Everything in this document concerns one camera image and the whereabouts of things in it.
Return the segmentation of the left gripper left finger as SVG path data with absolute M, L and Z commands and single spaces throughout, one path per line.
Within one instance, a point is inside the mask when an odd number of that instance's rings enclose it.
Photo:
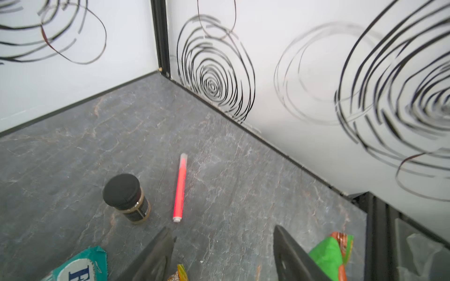
M 166 281 L 176 238 L 164 227 L 116 281 Z

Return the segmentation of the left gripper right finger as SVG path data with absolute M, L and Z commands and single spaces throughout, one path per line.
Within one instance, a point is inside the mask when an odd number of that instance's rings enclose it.
M 330 281 L 284 227 L 274 227 L 273 239 L 279 281 Z

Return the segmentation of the green Fox's spring tea bag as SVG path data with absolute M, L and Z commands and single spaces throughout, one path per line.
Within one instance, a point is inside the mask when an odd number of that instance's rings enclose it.
M 333 232 L 309 252 L 309 257 L 332 281 L 347 281 L 346 265 L 350 260 L 354 236 Z

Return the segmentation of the teal Fox's candy bag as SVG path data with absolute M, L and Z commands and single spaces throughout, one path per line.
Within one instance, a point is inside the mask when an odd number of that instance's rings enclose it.
M 106 281 L 107 253 L 99 246 L 87 248 L 60 267 L 52 270 L 42 281 Z

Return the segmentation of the orange pink Fox's candy bag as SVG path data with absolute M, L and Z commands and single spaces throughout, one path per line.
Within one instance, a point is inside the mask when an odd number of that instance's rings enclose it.
M 178 264 L 177 271 L 168 278 L 168 281 L 189 281 L 185 267 L 182 264 Z

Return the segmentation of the pink marker pen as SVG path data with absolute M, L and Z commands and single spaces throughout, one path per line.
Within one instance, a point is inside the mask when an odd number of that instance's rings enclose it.
M 175 203 L 173 208 L 173 222 L 175 223 L 181 222 L 184 212 L 187 162 L 188 162 L 188 155 L 186 153 L 181 154 L 176 194 L 175 194 Z

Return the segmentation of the black lid spice jar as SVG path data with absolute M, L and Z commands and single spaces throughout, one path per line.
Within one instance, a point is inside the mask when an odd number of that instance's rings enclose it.
M 133 174 L 123 173 L 111 178 L 103 188 L 103 200 L 135 224 L 144 222 L 151 212 L 151 205 Z

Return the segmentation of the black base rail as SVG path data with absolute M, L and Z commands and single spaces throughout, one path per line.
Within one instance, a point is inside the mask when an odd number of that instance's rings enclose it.
M 448 241 L 373 193 L 353 194 L 349 198 L 367 214 L 364 280 L 399 281 L 398 267 L 413 264 L 412 252 L 406 248 L 406 238 L 411 234 L 423 234 L 449 250 Z

